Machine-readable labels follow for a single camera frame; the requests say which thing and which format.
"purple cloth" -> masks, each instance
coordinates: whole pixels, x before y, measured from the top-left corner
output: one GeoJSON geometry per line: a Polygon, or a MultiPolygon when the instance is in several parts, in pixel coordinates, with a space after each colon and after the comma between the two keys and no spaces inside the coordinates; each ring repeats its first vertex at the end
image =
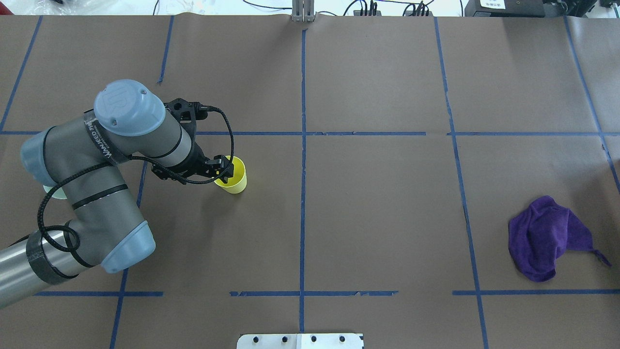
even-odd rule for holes
{"type": "Polygon", "coordinates": [[[589,251],[608,266],[611,263],[593,248],[590,230],[568,208],[550,196],[532,202],[508,224],[508,250],[516,267],[537,283],[556,275],[556,259],[566,249],[589,251]]]}

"metal bracket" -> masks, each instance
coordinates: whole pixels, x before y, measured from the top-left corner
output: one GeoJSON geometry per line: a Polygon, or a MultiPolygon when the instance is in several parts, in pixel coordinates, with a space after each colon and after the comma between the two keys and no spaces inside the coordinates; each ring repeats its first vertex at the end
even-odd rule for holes
{"type": "Polygon", "coordinates": [[[293,0],[293,22],[314,22],[314,0],[293,0]]]}
{"type": "Polygon", "coordinates": [[[243,335],[237,349],[363,349],[364,335],[360,333],[295,333],[273,335],[243,335]]]}

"blue cap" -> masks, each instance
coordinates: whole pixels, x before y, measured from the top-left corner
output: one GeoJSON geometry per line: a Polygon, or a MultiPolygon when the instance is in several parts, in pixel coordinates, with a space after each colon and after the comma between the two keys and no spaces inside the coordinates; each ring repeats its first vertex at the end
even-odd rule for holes
{"type": "Polygon", "coordinates": [[[155,251],[155,240],[146,221],[131,231],[101,262],[110,274],[127,269],[155,251]]]}
{"type": "Polygon", "coordinates": [[[22,158],[22,165],[26,171],[44,186],[53,187],[56,186],[57,183],[54,182],[54,179],[52,179],[49,172],[47,172],[45,158],[43,157],[45,137],[50,130],[51,127],[24,142],[20,151],[20,156],[22,158]]]}
{"type": "Polygon", "coordinates": [[[164,103],[143,84],[116,80],[97,94],[95,116],[113,134],[142,136],[158,128],[166,118],[164,103]]]}

